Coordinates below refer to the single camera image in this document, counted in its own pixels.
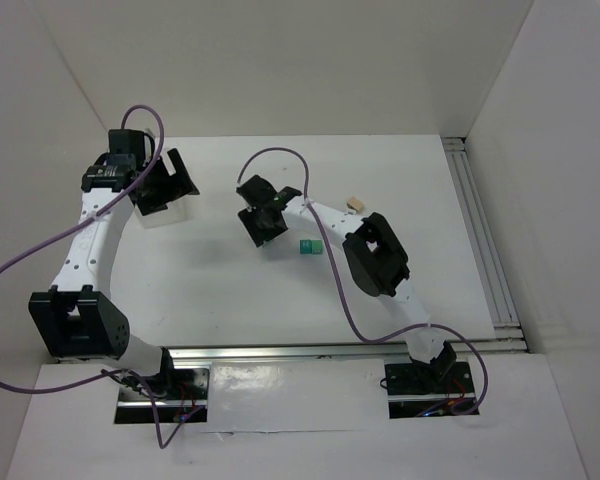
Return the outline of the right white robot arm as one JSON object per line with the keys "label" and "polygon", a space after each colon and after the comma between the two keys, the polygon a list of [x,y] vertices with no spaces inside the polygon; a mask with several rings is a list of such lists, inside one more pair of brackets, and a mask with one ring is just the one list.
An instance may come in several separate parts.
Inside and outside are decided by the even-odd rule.
{"label": "right white robot arm", "polygon": [[[408,255],[386,218],[338,211],[285,187],[280,191],[255,175],[236,188],[246,208],[238,213],[258,247],[288,230],[304,231],[322,238],[345,317],[362,343],[378,345],[402,338],[408,354],[424,380],[440,383],[456,362],[456,353],[434,330],[430,315],[413,291]],[[355,325],[333,250],[343,252],[354,284],[364,294],[376,298],[400,329],[372,339]]]}

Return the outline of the light green G block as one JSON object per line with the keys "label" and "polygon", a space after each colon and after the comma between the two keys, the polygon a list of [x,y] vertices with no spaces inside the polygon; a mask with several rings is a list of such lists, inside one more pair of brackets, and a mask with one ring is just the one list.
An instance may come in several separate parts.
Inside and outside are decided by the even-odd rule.
{"label": "light green G block", "polygon": [[322,255],[324,253],[324,242],[320,239],[311,242],[311,253],[313,255]]}

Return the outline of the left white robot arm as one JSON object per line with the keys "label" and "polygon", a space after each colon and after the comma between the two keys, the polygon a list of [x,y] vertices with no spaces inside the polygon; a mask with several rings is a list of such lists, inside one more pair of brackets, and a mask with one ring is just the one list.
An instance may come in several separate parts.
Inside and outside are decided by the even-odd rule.
{"label": "left white robot arm", "polygon": [[165,399],[193,377],[176,371],[166,348],[132,334],[127,317],[111,300],[111,275],[134,212],[153,215],[199,191],[178,150],[167,152],[175,168],[170,173],[148,133],[112,129],[108,145],[82,176],[79,219],[86,226],[73,237],[49,289],[32,293],[28,310],[51,356],[133,370],[140,377],[126,386]]}

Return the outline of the dark green H block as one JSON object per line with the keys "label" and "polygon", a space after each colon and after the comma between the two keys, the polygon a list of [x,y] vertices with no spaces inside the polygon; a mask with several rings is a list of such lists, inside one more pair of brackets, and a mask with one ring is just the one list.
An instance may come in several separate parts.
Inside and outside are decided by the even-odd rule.
{"label": "dark green H block", "polygon": [[301,239],[299,252],[301,255],[311,255],[313,253],[313,241],[311,239]]}

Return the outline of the beige wood block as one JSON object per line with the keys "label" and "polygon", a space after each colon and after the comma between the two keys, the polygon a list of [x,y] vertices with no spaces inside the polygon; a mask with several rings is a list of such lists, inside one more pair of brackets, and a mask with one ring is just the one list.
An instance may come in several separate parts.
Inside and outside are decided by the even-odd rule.
{"label": "beige wood block", "polygon": [[354,211],[356,213],[361,213],[365,208],[364,203],[356,197],[350,197],[346,201],[346,206],[349,210]]}

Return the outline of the white perforated box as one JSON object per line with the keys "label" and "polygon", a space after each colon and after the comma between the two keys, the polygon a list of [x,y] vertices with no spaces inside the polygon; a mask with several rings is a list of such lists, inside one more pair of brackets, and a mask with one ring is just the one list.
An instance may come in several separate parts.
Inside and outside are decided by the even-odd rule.
{"label": "white perforated box", "polygon": [[180,198],[168,203],[163,210],[143,215],[138,208],[135,208],[134,214],[144,229],[154,229],[189,220],[191,208],[187,198]]}

